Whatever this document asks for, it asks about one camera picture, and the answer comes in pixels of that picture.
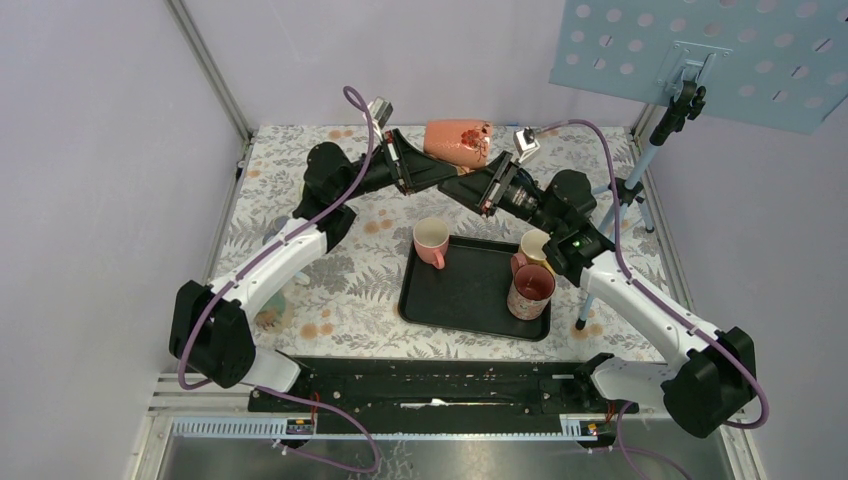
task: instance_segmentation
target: mug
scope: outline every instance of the mug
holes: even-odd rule
[[[412,228],[412,241],[418,257],[439,270],[445,268],[449,238],[448,225],[436,217],[419,220]]]
[[[520,320],[534,320],[551,301],[556,289],[554,276],[545,267],[527,263],[523,253],[516,253],[509,261],[512,283],[506,297],[509,312]]]
[[[552,275],[556,276],[556,272],[554,272],[553,267],[551,267],[551,264],[548,263],[548,256],[545,255],[545,252],[542,250],[542,247],[545,246],[550,239],[550,235],[538,228],[534,228],[521,236],[521,242],[518,244],[518,251],[527,257],[527,263],[541,265],[547,268]]]
[[[424,130],[424,153],[470,172],[486,167],[492,124],[483,120],[433,120]]]

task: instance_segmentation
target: black bracket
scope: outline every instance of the black bracket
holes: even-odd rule
[[[623,178],[616,177],[615,179],[615,188],[618,191],[618,204],[629,206],[633,204],[633,200],[638,199],[638,195],[642,193],[645,187],[642,185],[642,182],[636,182],[633,188],[627,188],[625,186],[626,183],[627,181]]]
[[[576,379],[555,380],[561,383],[552,384],[553,390],[545,395],[546,382],[557,375],[568,376],[578,367],[575,363],[294,359],[303,370],[292,394],[317,394],[372,433],[556,434],[562,431],[560,413],[604,413],[608,405],[603,398],[588,404],[567,400],[572,398],[570,390],[577,388]],[[566,401],[554,408],[554,396]],[[451,406],[410,407],[433,399]],[[308,415],[309,407],[255,391],[248,411]],[[323,410],[317,415],[323,433],[356,433],[337,415]]]
[[[706,105],[704,100],[706,95],[706,87],[703,85],[699,87],[695,82],[684,80],[680,95],[676,99],[675,97],[669,99],[668,109],[654,128],[651,134],[651,144],[663,145],[669,135],[683,130],[687,118],[689,120],[698,118]]]
[[[208,286],[189,280],[177,292],[168,350],[176,358],[183,354],[188,336],[214,295]],[[211,317],[201,327],[188,365],[222,388],[230,388],[247,375],[256,358],[256,347],[244,310],[238,301],[219,300]]]

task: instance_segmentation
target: yellow mug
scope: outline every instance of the yellow mug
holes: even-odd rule
[[[554,269],[548,263],[548,256],[545,255],[545,252],[542,250],[542,247],[548,243],[548,240],[550,239],[550,235],[538,228],[534,228],[521,236],[521,242],[518,244],[518,251],[527,257],[527,263],[541,265],[547,268],[548,271],[556,277],[556,272],[554,272]]]

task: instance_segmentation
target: floral tablecloth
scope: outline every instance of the floral tablecloth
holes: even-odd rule
[[[632,159],[625,130],[602,130],[614,155],[616,174],[626,176]],[[420,147],[424,127],[402,127],[401,131]],[[490,158],[504,149],[512,151],[510,132],[507,127],[496,127]],[[243,262],[261,246],[271,222],[295,208],[306,155],[327,140],[338,143],[355,159],[365,150],[366,130],[363,126],[260,129],[216,275]],[[543,187],[566,168],[586,172],[593,185],[608,183],[603,150],[588,129],[561,128],[541,135],[540,142],[542,151],[527,170]],[[593,215],[596,224],[610,202],[609,193],[598,197]],[[514,243],[531,227],[503,211],[484,219],[435,188],[404,197],[390,187],[348,205],[357,218],[347,237],[304,269],[311,278],[308,286],[294,285],[287,290],[294,315],[266,308],[251,319],[258,345],[292,355],[584,361],[598,352],[610,352],[628,360],[661,360],[647,340],[603,302],[595,302],[588,326],[577,331],[574,322],[586,293],[564,278],[558,279],[552,300],[550,334],[540,342],[407,323],[399,316],[397,305],[417,220],[437,216],[451,226],[453,234]],[[657,240],[637,224],[639,218],[638,209],[627,212],[625,257],[648,279],[667,289]]]

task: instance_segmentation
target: metal stand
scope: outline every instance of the metal stand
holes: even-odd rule
[[[703,86],[698,87],[698,85],[693,81],[686,80],[681,82],[678,94],[671,98],[668,110],[666,110],[662,120],[660,120],[651,134],[650,143],[642,152],[642,156],[639,157],[639,161],[636,162],[636,165],[633,167],[633,171],[630,172],[630,175],[626,180],[622,180],[620,178],[615,179],[616,189],[619,196],[618,200],[621,206],[619,211],[620,220],[624,219],[624,216],[627,214],[628,207],[635,201],[639,206],[639,211],[641,212],[642,219],[645,222],[645,229],[648,233],[653,233],[654,222],[651,218],[648,206],[645,205],[645,196],[643,194],[643,186],[641,182],[642,175],[645,173],[645,170],[648,169],[651,161],[657,155],[660,147],[668,139],[668,136],[674,132],[683,130],[683,126],[687,119],[695,120],[698,115],[701,114],[701,110],[703,110],[704,105],[706,105],[706,102],[704,101],[706,94],[706,88]],[[596,187],[592,189],[592,194],[597,195],[599,193],[603,193],[609,190],[609,188],[609,185]],[[606,234],[607,229],[609,229],[610,225],[612,225],[613,219],[615,218],[615,211],[613,207],[614,205],[610,205],[610,208],[604,215],[603,220],[601,220],[601,223],[598,225],[598,230],[602,234]],[[614,240],[616,244],[620,241],[620,239]],[[593,295],[589,295],[586,298],[586,303],[583,304],[583,308],[580,310],[580,316],[577,317],[577,330],[583,330],[586,328],[586,321],[589,319],[589,311],[591,310],[592,303],[594,303],[594,301],[595,297]]]

